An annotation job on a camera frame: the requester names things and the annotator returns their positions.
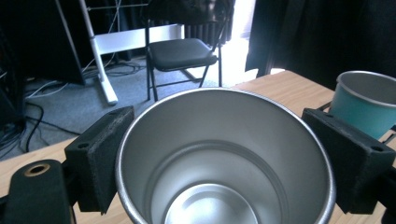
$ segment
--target white metal frame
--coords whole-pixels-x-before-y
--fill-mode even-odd
[[[99,70],[99,81],[105,93],[107,102],[110,105],[115,105],[118,102],[118,98],[110,84],[110,81],[107,78],[101,56],[103,54],[119,52],[127,49],[138,49],[145,47],[145,29],[142,28],[110,34],[95,35],[89,15],[89,11],[91,9],[86,6],[85,0],[79,0],[79,3],[82,9],[85,24],[87,26],[93,56],[96,61],[96,66]],[[161,40],[181,38],[183,35],[184,27],[181,25],[172,24],[150,28],[149,39],[150,42],[156,42]]]

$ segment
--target metal cup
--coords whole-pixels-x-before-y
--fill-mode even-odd
[[[186,91],[137,118],[116,178],[134,223],[326,223],[332,169],[296,115],[262,96]]]
[[[348,71],[337,82],[330,114],[375,139],[396,123],[396,78]]]

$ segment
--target teal cup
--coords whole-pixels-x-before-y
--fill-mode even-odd
[[[364,71],[341,74],[329,113],[381,138],[396,124],[396,78]]]

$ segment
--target table surface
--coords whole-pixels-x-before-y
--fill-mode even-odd
[[[333,91],[292,72],[285,71],[275,75],[259,77],[249,82],[241,83],[234,88],[244,91],[252,91],[279,102],[298,116],[303,114],[304,108],[318,108],[329,103]],[[73,139],[59,144],[45,147],[19,157],[0,162],[0,196],[7,195],[10,178],[23,165],[33,161],[54,159],[64,161],[64,148]],[[392,141],[390,147],[396,149],[396,140]],[[330,223],[381,223],[384,206],[378,204],[372,215],[344,214],[336,205]],[[107,213],[81,213],[78,206],[74,206],[77,223],[132,223],[127,217],[118,195],[114,197]]]

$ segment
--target chair backrest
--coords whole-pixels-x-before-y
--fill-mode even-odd
[[[186,25],[226,22],[233,15],[233,0],[151,0],[147,15]]]

